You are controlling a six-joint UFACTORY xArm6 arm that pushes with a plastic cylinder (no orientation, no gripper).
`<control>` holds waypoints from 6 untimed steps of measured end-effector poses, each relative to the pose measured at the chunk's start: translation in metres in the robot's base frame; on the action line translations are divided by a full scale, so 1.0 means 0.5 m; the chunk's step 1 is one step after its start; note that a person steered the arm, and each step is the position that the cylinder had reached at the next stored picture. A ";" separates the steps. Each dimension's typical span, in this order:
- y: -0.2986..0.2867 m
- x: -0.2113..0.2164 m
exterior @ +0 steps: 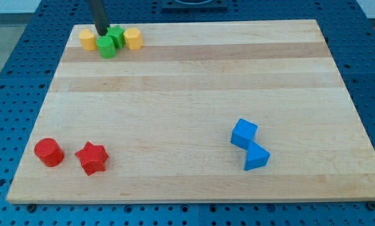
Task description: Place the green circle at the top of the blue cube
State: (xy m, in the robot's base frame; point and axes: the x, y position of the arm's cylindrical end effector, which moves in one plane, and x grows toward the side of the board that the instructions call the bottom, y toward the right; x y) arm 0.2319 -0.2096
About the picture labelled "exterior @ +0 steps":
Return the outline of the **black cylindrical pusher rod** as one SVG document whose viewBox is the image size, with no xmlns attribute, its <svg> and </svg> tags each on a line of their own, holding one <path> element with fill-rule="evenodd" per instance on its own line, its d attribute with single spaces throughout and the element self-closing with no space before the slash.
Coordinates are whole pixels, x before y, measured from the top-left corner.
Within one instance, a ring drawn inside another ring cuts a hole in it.
<svg viewBox="0 0 375 226">
<path fill-rule="evenodd" d="M 105 36 L 110 27 L 110 23 L 105 11 L 103 0 L 87 0 L 87 4 L 92 14 L 97 33 L 100 36 Z"/>
</svg>

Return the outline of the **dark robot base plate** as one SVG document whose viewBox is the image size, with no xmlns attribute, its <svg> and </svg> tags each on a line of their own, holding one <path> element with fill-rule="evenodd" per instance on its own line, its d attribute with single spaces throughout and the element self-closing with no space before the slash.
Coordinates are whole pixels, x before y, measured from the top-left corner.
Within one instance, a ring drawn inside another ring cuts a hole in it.
<svg viewBox="0 0 375 226">
<path fill-rule="evenodd" d="M 160 0 L 163 11 L 179 9 L 227 9 L 228 0 Z"/>
</svg>

